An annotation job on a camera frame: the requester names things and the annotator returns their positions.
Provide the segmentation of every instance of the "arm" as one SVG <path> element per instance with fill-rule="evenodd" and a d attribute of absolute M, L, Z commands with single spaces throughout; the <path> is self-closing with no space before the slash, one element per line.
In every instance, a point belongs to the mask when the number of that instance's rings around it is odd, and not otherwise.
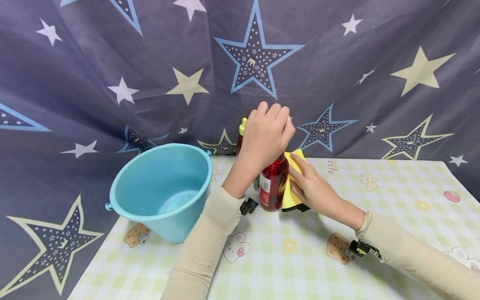
<path fill-rule="evenodd" d="M 215 190 L 175 261 L 161 300 L 205 300 L 240 206 L 258 174 L 285 151 L 295 133 L 290 110 L 261 102 L 248 117 L 242 148 L 223 187 Z"/>
<path fill-rule="evenodd" d="M 161 300 L 206 299 L 225 241 L 240 220 L 244 194 L 257 175 L 248 163 L 234 163 L 223 186 L 208 197 L 185 240 Z"/>
<path fill-rule="evenodd" d="M 441 299 L 478 299 L 480 276 L 413 237 L 388 218 L 367 212 L 357 237 L 377 248 L 389 265 L 405 271 Z"/>
<path fill-rule="evenodd" d="M 413 237 L 398 224 L 374 212 L 365 213 L 342 199 L 332 186 L 301 158 L 292 155 L 301 173 L 289 169 L 293 192 L 310 208 L 356 231 L 363 242 L 377 248 L 382 259 L 445 300 L 475 300 L 480 276 L 455 259 Z"/>

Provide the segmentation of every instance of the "blue outlined star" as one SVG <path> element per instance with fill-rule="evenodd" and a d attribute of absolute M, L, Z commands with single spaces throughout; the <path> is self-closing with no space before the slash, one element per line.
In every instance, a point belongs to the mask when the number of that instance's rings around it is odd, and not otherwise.
<path fill-rule="evenodd" d="M 0 103 L 0 129 L 43 132 L 51 131 L 2 103 Z"/>
<path fill-rule="evenodd" d="M 154 141 L 160 141 L 166 138 L 169 133 L 162 135 L 157 138 L 148 138 L 145 137 L 130 127 L 125 127 L 125 146 L 117 151 L 117 153 L 132 152 L 137 151 L 137 154 L 145 152 L 149 149 L 157 147 L 158 144 L 155 144 Z"/>
<path fill-rule="evenodd" d="M 358 120 L 332 121 L 333 103 L 315 122 L 306 123 L 297 127 L 307 134 L 300 145 L 303 150 L 314 143 L 319 143 L 333 152 L 332 134 L 340 129 L 355 123 Z"/>
<path fill-rule="evenodd" d="M 392 150 L 388 151 L 388 153 L 382 157 L 382 159 L 389 159 L 399 154 L 403 154 L 412 160 L 417 160 L 420 150 L 423 146 L 435 143 L 436 141 L 444 139 L 447 136 L 454 135 L 454 133 L 427 135 L 427 128 L 430 124 L 432 116 L 433 114 L 426 118 L 407 135 L 392 136 L 382 139 L 382 141 L 387 142 L 393 147 Z"/>
<path fill-rule="evenodd" d="M 234 155 L 237 151 L 237 144 L 232 143 L 225 129 L 217 144 L 207 144 L 198 140 L 197 142 L 202 145 L 203 148 L 212 149 L 213 155 Z"/>
<path fill-rule="evenodd" d="M 40 252 L 2 290 L 0 298 L 50 272 L 59 295 L 67 281 L 73 256 L 103 233 L 83 230 L 84 211 L 80 195 L 72 204 L 63 224 L 8 216 L 32 238 Z"/>
<path fill-rule="evenodd" d="M 253 2 L 243 42 L 234 42 L 218 37 L 214 39 L 237 65 L 230 90 L 231 94 L 253 81 L 275 99 L 276 89 L 272 67 L 304 46 L 266 44 L 258 0 Z"/>
<path fill-rule="evenodd" d="M 78 0 L 61 0 L 60 6 L 65 6 Z M 127 21 L 132 25 L 138 33 L 143 36 L 142 29 L 140 28 L 140 23 L 138 22 L 137 13 L 135 12 L 135 7 L 133 5 L 133 0 L 110 0 L 113 6 L 121 13 L 121 15 L 127 19 Z"/>

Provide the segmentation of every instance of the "beige sleeve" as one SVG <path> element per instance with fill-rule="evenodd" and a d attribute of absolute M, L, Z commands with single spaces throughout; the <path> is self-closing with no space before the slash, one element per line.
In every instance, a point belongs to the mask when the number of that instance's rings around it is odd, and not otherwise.
<path fill-rule="evenodd" d="M 478 274 L 413 237 L 388 218 L 367 212 L 356 235 L 377 248 L 387 264 L 405 271 L 441 299 L 479 299 Z"/>
<path fill-rule="evenodd" d="M 230 196 L 223 187 L 208 197 L 177 256 L 161 300 L 206 299 L 225 241 L 240 220 L 244 200 Z"/>

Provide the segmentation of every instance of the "blue bucket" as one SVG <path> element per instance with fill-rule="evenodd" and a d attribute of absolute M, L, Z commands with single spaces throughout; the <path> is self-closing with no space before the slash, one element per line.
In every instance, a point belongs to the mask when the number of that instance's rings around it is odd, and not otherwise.
<path fill-rule="evenodd" d="M 184 242 L 210 195 L 210 155 L 186 144 L 143 152 L 117 174 L 106 209 L 145 224 L 168 242 Z"/>

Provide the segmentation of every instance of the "yellow bottle cap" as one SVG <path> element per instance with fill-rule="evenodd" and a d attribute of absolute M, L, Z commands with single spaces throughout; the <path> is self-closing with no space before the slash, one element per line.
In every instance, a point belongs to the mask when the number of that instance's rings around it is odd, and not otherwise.
<path fill-rule="evenodd" d="M 246 124 L 247 124 L 247 118 L 241 119 L 241 124 L 239 126 L 240 135 L 243 135 L 243 132 L 245 131 L 245 125 Z"/>

